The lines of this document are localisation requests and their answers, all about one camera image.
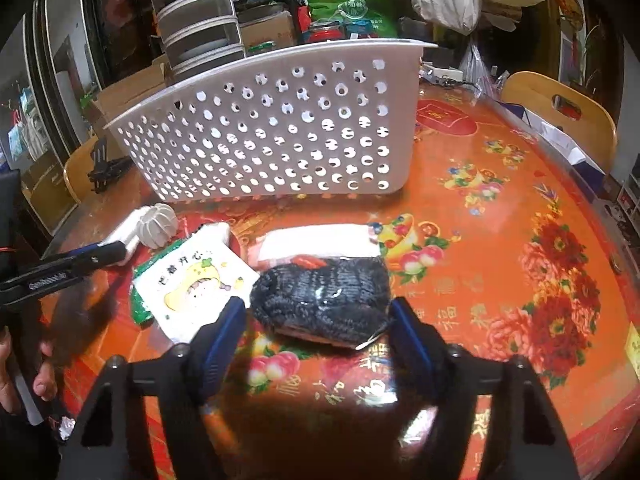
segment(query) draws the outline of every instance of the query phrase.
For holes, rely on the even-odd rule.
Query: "floral tablecloth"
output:
[[[184,204],[180,233],[225,220],[246,254],[276,228],[370,224],[393,294],[407,297],[423,322],[475,354],[531,360],[585,476],[613,459],[638,419],[640,387],[624,347],[640,311],[629,277],[611,269],[615,248],[596,215],[546,149],[466,91],[423,88],[401,191]],[[64,248],[100,234],[78,227]],[[149,257],[139,250],[130,266]],[[112,298],[115,316],[65,371],[72,410],[108,356],[140,360],[168,346],[157,328],[130,320],[129,284],[130,268],[94,276],[85,308]],[[49,319],[52,306],[45,302]],[[489,406],[479,399],[463,478],[478,472]],[[147,408],[158,469],[170,478],[157,404],[148,399]],[[329,351],[278,340],[253,322],[205,418],[229,471],[242,463],[243,478],[401,478],[434,413],[398,395],[384,339],[362,352]]]

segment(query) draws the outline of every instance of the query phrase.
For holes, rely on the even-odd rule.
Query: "green shopping bag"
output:
[[[355,22],[371,22],[380,38],[397,38],[396,10],[393,0],[306,0],[311,18]]]

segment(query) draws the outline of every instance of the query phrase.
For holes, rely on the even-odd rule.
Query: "yellow label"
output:
[[[631,361],[631,365],[636,371],[638,380],[640,380],[640,335],[633,323],[629,326],[629,335],[626,337],[625,345],[626,355]]]

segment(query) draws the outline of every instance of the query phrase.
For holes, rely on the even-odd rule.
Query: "human hand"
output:
[[[20,411],[20,399],[12,383],[11,377],[6,369],[6,361],[11,355],[12,342],[8,329],[0,332],[0,404],[9,413]],[[33,381],[33,391],[44,401],[52,400],[57,392],[55,372],[48,358],[53,354],[51,343],[40,343],[40,351],[44,356],[44,361],[40,367],[37,377]]]

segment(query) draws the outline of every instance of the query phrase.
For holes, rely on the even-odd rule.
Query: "orange tablecloth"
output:
[[[638,378],[624,349],[630,321],[640,322],[632,282],[612,271],[615,247],[542,140],[492,106],[475,104],[466,91],[421,93],[410,177],[401,191],[181,203],[181,233],[225,220],[245,251],[276,228],[372,224],[393,293],[407,297],[447,341],[495,359],[527,355],[550,391],[581,474],[600,471],[639,415]],[[58,240],[61,248],[102,239],[151,199],[139,175],[127,175],[81,209]],[[140,330],[129,316],[130,268],[148,257],[140,249],[121,272],[94,275],[84,297],[92,322],[81,322],[75,336],[71,328],[65,332],[69,318],[60,302],[52,324],[77,343],[66,352],[72,365],[65,400],[73,411],[110,355],[142,360],[168,347],[155,326]],[[44,304],[52,319],[54,299]],[[106,325],[95,321],[105,312]],[[260,372],[271,358],[282,380]],[[149,400],[147,407],[158,469],[170,477],[157,405]],[[254,324],[206,423],[230,471],[242,462],[249,476],[267,478],[400,478],[433,415],[419,399],[396,395],[384,340],[363,352],[335,353],[275,340]],[[463,478],[477,474],[489,418],[489,399],[481,398]]]

